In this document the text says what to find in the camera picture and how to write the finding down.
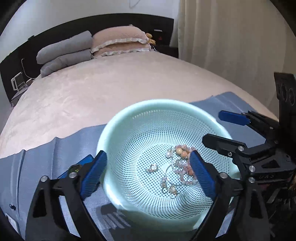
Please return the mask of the pearl earring gold back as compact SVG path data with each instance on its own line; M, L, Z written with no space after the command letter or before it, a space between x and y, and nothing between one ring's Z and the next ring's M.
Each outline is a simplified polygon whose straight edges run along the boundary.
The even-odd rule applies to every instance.
M173 151L172 150L168 150L165 154L166 158L169 159L173 156Z

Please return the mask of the white smartphone with case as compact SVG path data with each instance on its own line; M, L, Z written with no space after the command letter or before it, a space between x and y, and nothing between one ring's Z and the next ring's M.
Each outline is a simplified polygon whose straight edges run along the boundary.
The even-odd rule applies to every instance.
M7 213L5 213L6 218L8 219L8 222L10 223L10 225L14 228L14 230L20 234L20 230L19 230L19 225L18 223L12 218L10 217Z

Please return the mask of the small dark blue pin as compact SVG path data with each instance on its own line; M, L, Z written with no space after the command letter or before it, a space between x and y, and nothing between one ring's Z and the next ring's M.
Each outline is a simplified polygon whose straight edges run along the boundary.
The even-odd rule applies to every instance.
M16 210L16 207L15 207L13 204L10 204L10 208L11 208L12 210Z

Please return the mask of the blue rectangular box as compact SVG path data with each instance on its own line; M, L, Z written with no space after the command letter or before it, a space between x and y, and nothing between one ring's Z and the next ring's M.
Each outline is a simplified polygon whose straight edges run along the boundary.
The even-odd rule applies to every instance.
M89 164L93 161L93 156L88 155L85 158L83 158L78 163L71 165L68 170L66 170L63 174L61 174L57 179L63 179L63 178L70 178L75 179L80 175L83 175L85 173L85 170L87 170Z

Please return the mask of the iridescent red shell ornament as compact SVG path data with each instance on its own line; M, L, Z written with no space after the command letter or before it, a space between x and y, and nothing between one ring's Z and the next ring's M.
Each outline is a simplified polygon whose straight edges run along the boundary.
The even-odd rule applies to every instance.
M78 173L79 170L82 168L82 165L80 164L75 164L75 165L72 165L70 168L69 168L69 173L72 173L72 172L76 172Z

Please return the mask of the beige curtain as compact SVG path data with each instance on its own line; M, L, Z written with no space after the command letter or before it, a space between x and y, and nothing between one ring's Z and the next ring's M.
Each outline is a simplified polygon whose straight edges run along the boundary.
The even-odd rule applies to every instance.
M270 1L179 1L179 58L234 83L279 114L274 72L295 73L295 35Z

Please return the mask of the mint green plastic basket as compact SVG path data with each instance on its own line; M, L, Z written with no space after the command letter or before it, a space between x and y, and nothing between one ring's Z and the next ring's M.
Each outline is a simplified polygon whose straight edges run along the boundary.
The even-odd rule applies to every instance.
M103 188L119 210L161 219L188 219L212 204L189 174L180 149L197 150L219 172L239 178L229 157L207 149L206 134L228 138L214 117L191 104L155 99L123 109L105 126L97 145L107 154ZM165 154L173 151L169 159Z

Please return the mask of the brown teddy bear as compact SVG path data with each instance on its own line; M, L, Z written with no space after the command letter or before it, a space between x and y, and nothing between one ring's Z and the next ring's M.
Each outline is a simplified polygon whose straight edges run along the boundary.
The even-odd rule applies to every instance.
M150 45L152 45L152 46L155 46L156 45L156 42L155 42L155 40L152 39L152 35L149 34L149 33L146 33L145 35L148 38L147 43L150 44Z

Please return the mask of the beige bedspread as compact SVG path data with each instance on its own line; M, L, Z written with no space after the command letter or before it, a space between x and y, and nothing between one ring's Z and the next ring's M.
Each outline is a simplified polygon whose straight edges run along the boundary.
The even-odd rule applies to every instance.
M143 100L195 102L233 92L274 118L255 97L224 78L158 52L100 57L37 78L12 110L1 132L1 157L107 123Z

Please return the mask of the white device on nightstand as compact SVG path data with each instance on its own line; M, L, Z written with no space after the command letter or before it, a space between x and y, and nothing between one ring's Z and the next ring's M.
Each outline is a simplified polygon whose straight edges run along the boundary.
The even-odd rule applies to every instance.
M15 91L20 91L21 89L23 89L25 84L26 82L22 72L18 73L15 77L11 79L11 85L13 87L13 90Z

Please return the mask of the pink ruffled pillow bottom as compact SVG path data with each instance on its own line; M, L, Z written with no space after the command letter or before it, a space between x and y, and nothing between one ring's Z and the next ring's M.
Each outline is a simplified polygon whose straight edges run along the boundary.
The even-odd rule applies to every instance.
M142 44L140 42L116 43L99 49L93 53L93 56L112 56L117 54L145 51L151 51L151 46L149 44Z

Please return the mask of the pink ruffled pillow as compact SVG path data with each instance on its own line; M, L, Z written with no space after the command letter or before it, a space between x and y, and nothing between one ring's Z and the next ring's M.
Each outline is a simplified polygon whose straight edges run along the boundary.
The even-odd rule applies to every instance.
M149 44L142 44L140 42L116 43L99 49L93 53L93 56L112 56L117 54L145 51L151 51L151 46Z
M100 49L121 43L139 42L146 44L148 37L145 32L135 26L119 26L101 30L92 37L91 52L97 52Z

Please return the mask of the grey pillow bottom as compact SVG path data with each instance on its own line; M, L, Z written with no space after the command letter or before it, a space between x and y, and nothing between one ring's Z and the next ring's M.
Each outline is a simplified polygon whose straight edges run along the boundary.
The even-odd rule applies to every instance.
M59 56L42 66L40 70L41 77L44 78L63 68L76 65L81 62L89 61L92 59L93 55L90 49Z

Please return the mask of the grey pillow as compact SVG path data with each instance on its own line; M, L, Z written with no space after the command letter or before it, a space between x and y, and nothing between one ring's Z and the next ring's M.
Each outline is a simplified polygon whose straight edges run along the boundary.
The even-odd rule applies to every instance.
M59 56L42 66L40 70L41 77L44 78L63 68L76 65L81 62L89 61L92 59L93 55L90 49Z
M92 47L92 34L84 31L68 39L48 45L42 48L36 56L38 64L45 64L55 58L90 49Z

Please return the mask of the pink ruffled pillow top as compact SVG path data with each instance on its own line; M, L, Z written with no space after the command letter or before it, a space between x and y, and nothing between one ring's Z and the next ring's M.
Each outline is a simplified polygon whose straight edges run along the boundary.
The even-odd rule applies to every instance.
M148 37L145 32L135 26L119 26L101 30L92 37L91 52L97 52L100 49L121 43L139 42L146 44Z

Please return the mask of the grey pillow top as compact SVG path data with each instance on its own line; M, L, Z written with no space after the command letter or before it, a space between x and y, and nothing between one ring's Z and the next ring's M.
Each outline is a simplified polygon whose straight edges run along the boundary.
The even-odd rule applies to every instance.
M48 45L42 48L36 56L38 64L45 64L55 58L90 49L92 47L92 34L84 31L68 39Z

